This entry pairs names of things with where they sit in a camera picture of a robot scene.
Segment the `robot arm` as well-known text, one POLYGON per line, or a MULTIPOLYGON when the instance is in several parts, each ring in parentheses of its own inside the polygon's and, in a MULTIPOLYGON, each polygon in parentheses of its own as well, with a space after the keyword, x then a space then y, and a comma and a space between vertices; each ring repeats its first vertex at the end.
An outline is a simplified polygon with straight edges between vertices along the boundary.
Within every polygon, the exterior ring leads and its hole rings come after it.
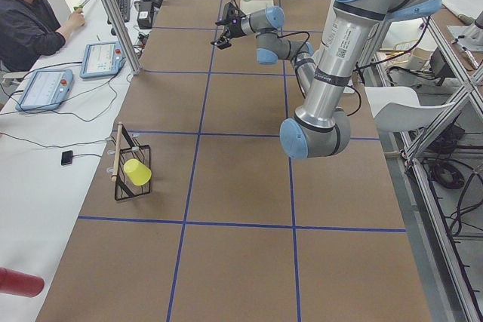
POLYGON ((293 159, 331 156, 349 143, 348 115, 339 106, 344 88, 355 70, 372 28, 383 21, 428 17, 442 0, 334 0, 335 18, 324 30, 320 58, 312 58, 307 41, 291 41, 278 35, 285 15, 278 6, 244 14, 232 2, 226 4, 217 25, 221 36, 213 41, 219 49, 233 38, 254 34, 257 62, 289 61, 305 96, 294 115, 281 123, 279 137, 285 154, 293 159))

